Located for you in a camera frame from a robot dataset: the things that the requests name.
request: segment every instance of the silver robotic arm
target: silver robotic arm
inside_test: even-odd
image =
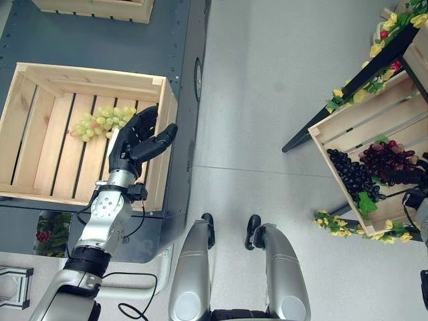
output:
[[[157,107],[135,115],[119,131],[109,154],[110,176],[97,185],[90,203],[91,217],[64,269],[59,271],[37,305],[30,321],[96,321],[101,306],[95,301],[110,258],[124,237],[131,204],[145,200],[141,164],[171,145],[177,126],[170,124],[153,136]]]

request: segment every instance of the artificial grape vine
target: artificial grape vine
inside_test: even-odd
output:
[[[89,142],[94,136],[105,135],[112,138],[115,128],[121,129],[135,115],[136,109],[133,107],[99,108],[93,115],[85,113],[83,119],[73,125],[70,135],[80,137],[84,142]]]

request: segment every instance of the black cable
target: black cable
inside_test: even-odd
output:
[[[413,220],[410,218],[409,212],[407,211],[407,207],[406,207],[406,201],[407,201],[407,199],[406,199],[406,196],[407,196],[407,194],[404,195],[404,197],[403,197],[403,209],[404,209],[404,213],[406,214],[407,219],[409,220],[409,223],[416,229],[416,231],[418,231],[420,233],[421,230],[418,229],[418,227],[415,225],[415,223],[413,222]]]
[[[142,202],[142,216],[140,216],[140,215],[131,215],[131,217],[142,217],[142,220],[140,222],[140,225],[134,231],[132,231],[128,235],[125,235],[123,238],[130,237],[132,234],[135,234],[141,228],[142,224],[144,223],[144,220],[146,219],[146,209],[144,208],[144,202]]]
[[[108,276],[113,276],[113,275],[126,275],[126,276],[151,276],[152,278],[154,278],[154,288],[153,288],[153,292],[152,295],[150,297],[150,300],[148,301],[146,308],[141,312],[139,309],[135,308],[134,306],[131,306],[130,304],[121,302],[118,304],[118,309],[119,311],[121,311],[125,316],[127,316],[130,319],[133,320],[138,320],[138,319],[143,319],[144,321],[148,321],[148,318],[145,316],[148,307],[150,306],[150,304],[153,301],[154,295],[156,294],[156,289],[158,286],[158,277],[155,276],[154,274],[151,273],[133,273],[133,272],[112,272],[112,273],[108,273],[105,276],[103,276],[102,278],[107,278]],[[134,311],[138,316],[131,316],[128,312],[125,312],[123,310],[123,306]]]

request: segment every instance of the wooden crate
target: wooden crate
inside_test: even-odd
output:
[[[32,0],[43,12],[149,23],[154,0]]]
[[[177,101],[165,77],[18,63],[0,119],[0,196],[86,205],[108,178],[108,141],[71,137],[86,112],[158,104],[155,134],[175,121]],[[145,163],[148,211],[162,209],[171,148]],[[134,204],[141,210],[141,204]]]
[[[369,213],[371,220],[365,221],[326,151],[333,148],[347,152],[353,162],[358,162],[358,154],[367,149],[378,135],[384,134],[404,144],[405,150],[414,150],[416,155],[421,156],[428,151],[428,105],[420,94],[409,97],[415,90],[413,81],[402,72],[392,78],[380,94],[371,96],[361,104],[343,108],[309,128],[309,133],[367,235],[384,232],[387,219],[407,222],[401,205],[402,197],[379,201],[378,209]],[[381,193],[390,195],[411,186],[400,184],[381,187]],[[411,216],[415,215],[413,209],[409,208],[409,212]]]

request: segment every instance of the metal table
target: metal table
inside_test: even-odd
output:
[[[116,261],[145,263],[185,228],[195,145],[198,99],[195,63],[203,63],[211,0],[156,0],[150,24],[42,13],[30,0],[16,0],[0,39],[0,112],[16,62],[35,62],[166,76],[179,101],[179,133],[173,146],[163,210],[147,213]],[[80,207],[23,199],[0,201],[0,251],[32,253],[41,210]],[[132,218],[126,232],[140,223]],[[73,219],[69,247],[83,226]]]

